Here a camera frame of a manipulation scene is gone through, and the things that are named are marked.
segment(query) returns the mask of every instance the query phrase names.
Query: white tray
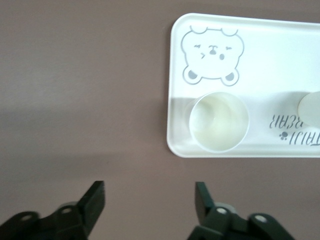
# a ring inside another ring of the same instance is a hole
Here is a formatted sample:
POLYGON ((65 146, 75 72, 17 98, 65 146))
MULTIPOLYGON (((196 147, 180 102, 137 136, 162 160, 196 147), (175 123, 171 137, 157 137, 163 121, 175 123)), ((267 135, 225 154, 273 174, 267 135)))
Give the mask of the white tray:
POLYGON ((171 31, 169 148, 183 158, 320 157, 320 129, 297 112, 303 96, 320 91, 319 69, 318 23, 183 15, 171 31), (212 50, 219 59, 200 64, 212 50), (232 93, 249 111, 246 137, 228 152, 201 149, 187 128, 186 105, 209 92, 232 93))

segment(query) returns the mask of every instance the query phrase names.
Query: table surface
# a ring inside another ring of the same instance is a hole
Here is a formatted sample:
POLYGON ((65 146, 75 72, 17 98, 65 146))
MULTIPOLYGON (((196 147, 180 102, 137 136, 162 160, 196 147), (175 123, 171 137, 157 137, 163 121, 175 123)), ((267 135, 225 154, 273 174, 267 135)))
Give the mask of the table surface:
POLYGON ((104 180, 90 239, 184 240, 195 181, 241 217, 320 235, 320 161, 180 158, 166 143, 170 31, 186 13, 319 23, 316 0, 2 1, 0 223, 104 180))

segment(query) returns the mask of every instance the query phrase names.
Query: white cup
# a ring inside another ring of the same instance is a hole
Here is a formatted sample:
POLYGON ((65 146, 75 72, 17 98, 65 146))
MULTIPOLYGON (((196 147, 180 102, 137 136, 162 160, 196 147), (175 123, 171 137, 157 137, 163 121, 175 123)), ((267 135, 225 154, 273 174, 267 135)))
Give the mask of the white cup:
POLYGON ((230 93, 208 93, 187 109, 190 134, 208 152, 227 152, 238 146, 248 132, 247 107, 230 93))
POLYGON ((305 124, 320 129, 320 91, 302 98, 298 105, 298 115, 305 124))

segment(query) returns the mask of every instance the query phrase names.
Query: cartoon bear print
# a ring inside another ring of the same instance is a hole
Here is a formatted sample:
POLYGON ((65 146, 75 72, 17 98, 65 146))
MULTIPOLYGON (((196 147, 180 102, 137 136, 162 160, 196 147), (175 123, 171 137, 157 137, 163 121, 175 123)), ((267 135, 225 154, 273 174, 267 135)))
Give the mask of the cartoon bear print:
POLYGON ((237 65, 244 52, 238 30, 227 33, 223 29, 190 29, 181 41, 187 64, 184 80, 195 85, 201 79, 220 79, 226 86, 235 85, 239 80, 237 65))

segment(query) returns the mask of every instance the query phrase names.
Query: black clamp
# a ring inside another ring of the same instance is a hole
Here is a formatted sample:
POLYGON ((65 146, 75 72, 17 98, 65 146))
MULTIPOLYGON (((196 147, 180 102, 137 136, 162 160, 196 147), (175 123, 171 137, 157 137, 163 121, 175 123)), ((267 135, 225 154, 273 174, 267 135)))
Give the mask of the black clamp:
POLYGON ((87 240, 105 207, 105 185, 95 181, 75 205, 65 205, 40 219, 34 211, 18 213, 0 226, 1 240, 87 240))
POLYGON ((254 213, 245 220, 232 207, 215 204, 204 182, 195 184, 195 207, 200 225, 188 240, 294 240, 268 214, 254 213))

